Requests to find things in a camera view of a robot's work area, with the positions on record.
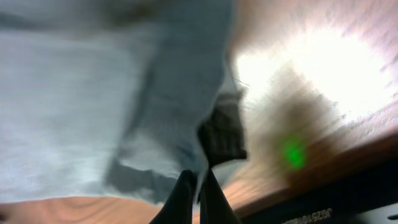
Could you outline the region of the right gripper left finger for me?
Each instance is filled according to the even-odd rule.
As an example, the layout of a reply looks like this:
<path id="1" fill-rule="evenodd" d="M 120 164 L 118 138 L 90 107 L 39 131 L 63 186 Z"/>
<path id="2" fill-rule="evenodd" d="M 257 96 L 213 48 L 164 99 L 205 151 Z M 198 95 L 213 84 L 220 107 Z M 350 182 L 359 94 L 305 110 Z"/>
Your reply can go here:
<path id="1" fill-rule="evenodd" d="M 164 206 L 149 224 L 191 224 L 196 186 L 195 174 L 182 171 Z"/>

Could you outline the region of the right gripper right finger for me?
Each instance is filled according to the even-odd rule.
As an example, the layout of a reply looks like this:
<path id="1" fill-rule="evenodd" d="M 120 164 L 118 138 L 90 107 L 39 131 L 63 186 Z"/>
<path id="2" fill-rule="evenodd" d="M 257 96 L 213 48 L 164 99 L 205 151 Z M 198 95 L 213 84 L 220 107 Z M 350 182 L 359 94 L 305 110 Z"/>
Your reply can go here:
<path id="1" fill-rule="evenodd" d="M 241 224 L 209 170 L 200 192 L 200 224 Z"/>

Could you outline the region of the grey shorts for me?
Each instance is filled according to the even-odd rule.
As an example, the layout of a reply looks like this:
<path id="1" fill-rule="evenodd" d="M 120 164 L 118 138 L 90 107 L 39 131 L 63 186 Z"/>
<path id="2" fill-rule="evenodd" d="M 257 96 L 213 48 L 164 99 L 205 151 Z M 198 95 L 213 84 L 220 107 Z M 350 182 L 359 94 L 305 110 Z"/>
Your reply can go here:
<path id="1" fill-rule="evenodd" d="M 246 158 L 234 1 L 1 0 L 1 202 L 164 203 Z"/>

